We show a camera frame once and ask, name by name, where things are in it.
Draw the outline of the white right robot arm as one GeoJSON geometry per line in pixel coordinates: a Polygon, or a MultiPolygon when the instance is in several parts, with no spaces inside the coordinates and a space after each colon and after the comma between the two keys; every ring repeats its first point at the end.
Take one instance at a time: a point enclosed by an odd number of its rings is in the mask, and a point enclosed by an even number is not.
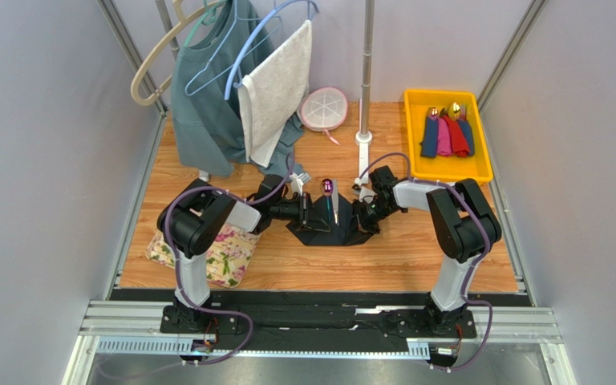
{"type": "Polygon", "coordinates": [[[473,179],[454,184],[398,179],[388,167],[377,168],[366,188],[357,179],[358,200],[352,204],[355,232],[379,233],[379,222],[396,212],[418,209],[430,213],[436,239],[444,253],[439,276],[423,308],[423,324],[433,334],[454,327],[466,311],[468,289],[479,264],[502,237],[490,204],[473,179]]]}

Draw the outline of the iridescent purple spoon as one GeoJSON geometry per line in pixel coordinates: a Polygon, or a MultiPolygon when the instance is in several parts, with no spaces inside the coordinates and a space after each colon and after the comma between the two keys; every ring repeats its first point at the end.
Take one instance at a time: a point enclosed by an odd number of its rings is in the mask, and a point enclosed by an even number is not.
{"type": "Polygon", "coordinates": [[[327,207],[328,213],[330,214],[330,218],[333,219],[334,218],[334,207],[333,207],[333,202],[332,202],[332,196],[334,193],[334,183],[332,179],[325,178],[322,180],[321,191],[322,191],[322,195],[325,197],[326,207],[327,207]]]}

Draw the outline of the black paper napkin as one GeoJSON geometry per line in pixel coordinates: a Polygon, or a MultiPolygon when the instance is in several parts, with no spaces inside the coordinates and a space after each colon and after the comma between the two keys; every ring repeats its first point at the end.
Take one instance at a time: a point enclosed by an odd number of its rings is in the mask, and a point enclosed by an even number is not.
{"type": "Polygon", "coordinates": [[[306,246],[356,246],[363,245],[371,237],[379,233],[364,233],[358,230],[355,215],[353,214],[353,201],[348,201],[339,195],[339,224],[334,223],[334,218],[330,218],[326,207],[325,197],[321,197],[310,207],[309,213],[319,215],[331,227],[330,233],[302,232],[299,230],[300,222],[291,221],[286,228],[306,246]]]}

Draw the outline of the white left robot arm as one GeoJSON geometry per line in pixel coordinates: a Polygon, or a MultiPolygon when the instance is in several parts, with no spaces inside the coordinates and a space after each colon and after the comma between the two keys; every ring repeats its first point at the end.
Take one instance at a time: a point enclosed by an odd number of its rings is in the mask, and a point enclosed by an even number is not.
{"type": "Polygon", "coordinates": [[[225,225],[256,234],[277,219],[300,233],[330,232],[309,193],[286,198],[285,190],[284,177],[267,175],[255,194],[241,199],[196,179],[164,209],[157,228],[173,252],[176,274],[173,305],[164,309],[168,325],[202,331],[213,320],[203,310],[210,305],[206,254],[225,225]]]}

